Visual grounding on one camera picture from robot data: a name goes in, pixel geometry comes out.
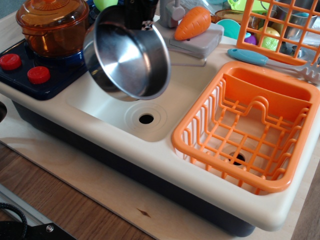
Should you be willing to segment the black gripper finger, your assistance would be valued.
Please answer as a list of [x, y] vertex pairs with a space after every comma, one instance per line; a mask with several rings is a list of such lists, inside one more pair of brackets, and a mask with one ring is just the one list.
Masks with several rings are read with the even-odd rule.
[[154, 28], [154, 17], [143, 17], [141, 20], [142, 31], [152, 31]]
[[129, 30], [140, 30], [142, 28], [142, 16], [140, 13], [126, 13], [124, 25]]

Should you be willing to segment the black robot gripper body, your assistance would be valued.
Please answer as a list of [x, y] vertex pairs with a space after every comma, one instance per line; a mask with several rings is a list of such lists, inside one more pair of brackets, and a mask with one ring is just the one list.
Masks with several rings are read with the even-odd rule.
[[159, 0], [119, 0], [118, 5], [124, 6], [127, 17], [153, 18]]

